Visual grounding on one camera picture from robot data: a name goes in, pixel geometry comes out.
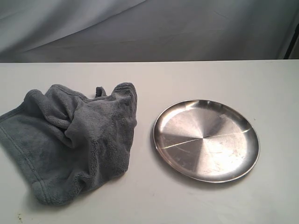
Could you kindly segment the grey fleece cloth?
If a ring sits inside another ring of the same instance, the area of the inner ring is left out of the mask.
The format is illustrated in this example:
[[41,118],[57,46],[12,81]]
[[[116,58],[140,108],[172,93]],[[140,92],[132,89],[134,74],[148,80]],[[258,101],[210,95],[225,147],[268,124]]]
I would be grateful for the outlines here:
[[0,118],[0,142],[46,205],[71,202],[123,175],[129,166],[136,121],[132,83],[94,98],[63,85],[30,90]]

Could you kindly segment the round stainless steel plate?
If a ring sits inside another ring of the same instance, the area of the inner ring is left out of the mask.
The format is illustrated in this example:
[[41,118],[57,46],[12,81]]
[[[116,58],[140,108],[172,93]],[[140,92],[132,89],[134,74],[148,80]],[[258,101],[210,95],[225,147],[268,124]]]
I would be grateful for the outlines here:
[[152,138],[166,164],[207,183],[244,177],[260,155],[251,123],[233,108],[211,100],[186,100],[169,106],[157,117]]

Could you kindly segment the grey backdrop cloth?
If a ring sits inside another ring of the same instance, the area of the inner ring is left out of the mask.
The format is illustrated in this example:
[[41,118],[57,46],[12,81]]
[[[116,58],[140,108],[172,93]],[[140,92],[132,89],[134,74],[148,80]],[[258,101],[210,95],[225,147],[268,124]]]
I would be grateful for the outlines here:
[[282,59],[296,0],[3,0],[0,60]]

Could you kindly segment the black vertical stand pole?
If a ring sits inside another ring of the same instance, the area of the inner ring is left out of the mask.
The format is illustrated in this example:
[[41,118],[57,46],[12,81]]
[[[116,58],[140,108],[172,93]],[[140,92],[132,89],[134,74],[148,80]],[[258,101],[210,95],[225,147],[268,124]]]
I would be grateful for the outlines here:
[[288,28],[283,59],[299,58],[299,1],[296,1],[295,13]]

